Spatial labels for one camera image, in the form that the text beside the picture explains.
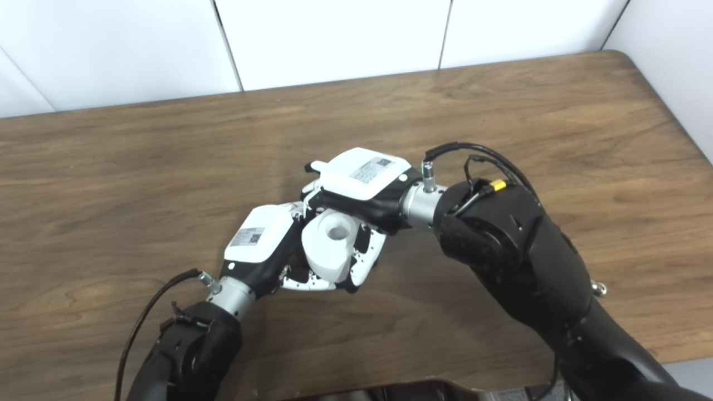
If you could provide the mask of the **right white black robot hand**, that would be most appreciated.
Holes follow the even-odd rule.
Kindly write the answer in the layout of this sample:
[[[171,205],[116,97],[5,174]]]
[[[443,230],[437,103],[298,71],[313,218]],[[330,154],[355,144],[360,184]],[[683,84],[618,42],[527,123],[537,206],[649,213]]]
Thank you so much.
[[[328,162],[309,162],[316,179],[301,190],[304,211],[323,212],[306,225],[301,244],[316,272],[349,281],[332,290],[354,294],[377,265],[385,239],[417,226],[408,216],[408,197],[423,183],[407,160],[352,148]]]

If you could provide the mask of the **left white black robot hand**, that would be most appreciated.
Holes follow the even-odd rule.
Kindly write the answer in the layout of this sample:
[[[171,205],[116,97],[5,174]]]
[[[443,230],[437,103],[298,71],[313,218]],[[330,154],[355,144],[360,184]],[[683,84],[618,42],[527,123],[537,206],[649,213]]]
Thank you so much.
[[[308,264],[301,234],[322,208],[304,211],[301,202],[268,204],[252,209],[227,244],[219,284],[226,299],[260,299],[286,286],[289,290],[332,290],[348,282],[349,275],[336,279],[319,275]]]

